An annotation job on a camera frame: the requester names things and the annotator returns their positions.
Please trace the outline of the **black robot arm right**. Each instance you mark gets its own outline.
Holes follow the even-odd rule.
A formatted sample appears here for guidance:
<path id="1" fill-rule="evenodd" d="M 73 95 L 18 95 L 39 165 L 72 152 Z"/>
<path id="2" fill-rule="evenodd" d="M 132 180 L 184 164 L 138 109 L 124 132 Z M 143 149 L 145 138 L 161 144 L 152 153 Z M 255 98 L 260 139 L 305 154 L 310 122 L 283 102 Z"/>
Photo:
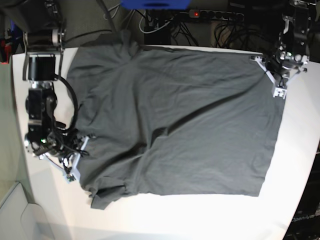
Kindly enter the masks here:
<path id="1" fill-rule="evenodd" d="M 65 23 L 55 0 L 2 0 L 0 10 L 22 31 L 25 58 L 22 79 L 31 86 L 25 100 L 28 132 L 25 148 L 50 162 L 67 182 L 79 181 L 80 158 L 87 156 L 90 137 L 78 137 L 79 105 L 71 85 L 61 76 L 65 50 Z M 69 125 L 56 120 L 58 105 L 54 83 L 60 81 L 71 95 L 73 117 Z"/>

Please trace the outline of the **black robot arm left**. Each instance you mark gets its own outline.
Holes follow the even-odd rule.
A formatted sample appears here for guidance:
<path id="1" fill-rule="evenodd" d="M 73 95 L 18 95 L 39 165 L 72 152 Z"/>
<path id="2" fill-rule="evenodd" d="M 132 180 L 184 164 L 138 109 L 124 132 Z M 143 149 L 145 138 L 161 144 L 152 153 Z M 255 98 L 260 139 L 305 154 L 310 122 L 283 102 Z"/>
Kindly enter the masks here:
<path id="1" fill-rule="evenodd" d="M 251 56 L 272 83 L 272 97 L 285 99 L 288 85 L 301 73 L 306 73 L 310 61 L 308 35 L 318 33 L 315 0 L 290 0 L 282 15 L 284 26 L 279 33 L 275 51 L 269 56 Z"/>

